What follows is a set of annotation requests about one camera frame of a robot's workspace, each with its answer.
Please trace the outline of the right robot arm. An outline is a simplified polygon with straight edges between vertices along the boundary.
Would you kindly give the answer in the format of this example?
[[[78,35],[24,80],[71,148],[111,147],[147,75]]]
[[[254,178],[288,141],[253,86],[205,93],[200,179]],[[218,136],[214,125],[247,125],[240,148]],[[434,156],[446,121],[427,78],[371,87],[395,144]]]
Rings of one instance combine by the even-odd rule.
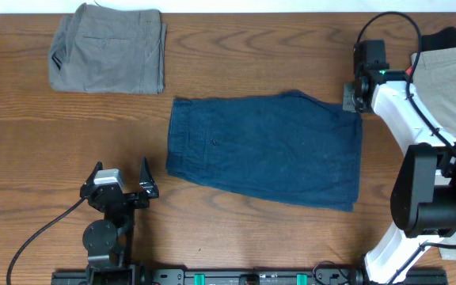
[[[379,116],[404,160],[390,197],[393,222],[346,282],[445,284],[443,270],[413,265],[456,233],[456,138],[427,110],[409,74],[390,69],[383,40],[357,42],[353,58],[355,80],[344,86],[343,109]]]

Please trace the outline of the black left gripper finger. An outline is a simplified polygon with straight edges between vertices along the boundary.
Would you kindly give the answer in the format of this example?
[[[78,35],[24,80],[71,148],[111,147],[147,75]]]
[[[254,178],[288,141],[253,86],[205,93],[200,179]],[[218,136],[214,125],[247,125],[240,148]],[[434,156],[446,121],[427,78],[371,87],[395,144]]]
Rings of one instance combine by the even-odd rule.
[[[142,158],[140,175],[139,175],[139,184],[140,185],[154,185],[154,178],[150,172],[148,162],[146,157]]]
[[[94,184],[94,179],[97,175],[97,172],[103,169],[103,164],[101,161],[98,161],[97,164],[94,166],[92,173],[88,176],[85,183],[86,184]]]

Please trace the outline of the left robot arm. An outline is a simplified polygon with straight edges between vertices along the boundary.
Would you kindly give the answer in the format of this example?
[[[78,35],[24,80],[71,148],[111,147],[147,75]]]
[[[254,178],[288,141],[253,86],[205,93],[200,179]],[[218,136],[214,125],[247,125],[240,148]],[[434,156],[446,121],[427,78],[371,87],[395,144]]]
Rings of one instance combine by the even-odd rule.
[[[80,197],[104,214],[90,223],[82,236],[88,253],[88,284],[151,284],[151,274],[131,261],[135,211],[148,208],[159,197],[145,158],[142,159],[140,192],[125,193],[118,169],[104,169],[98,162],[80,188]]]

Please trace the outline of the dark blue denim shorts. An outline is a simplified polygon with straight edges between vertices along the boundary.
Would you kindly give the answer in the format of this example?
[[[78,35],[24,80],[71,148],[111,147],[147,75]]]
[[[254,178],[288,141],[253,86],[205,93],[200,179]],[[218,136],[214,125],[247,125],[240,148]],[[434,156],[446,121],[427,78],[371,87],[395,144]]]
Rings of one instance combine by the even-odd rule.
[[[262,200],[350,212],[359,197],[363,121],[301,91],[176,99],[169,175]]]

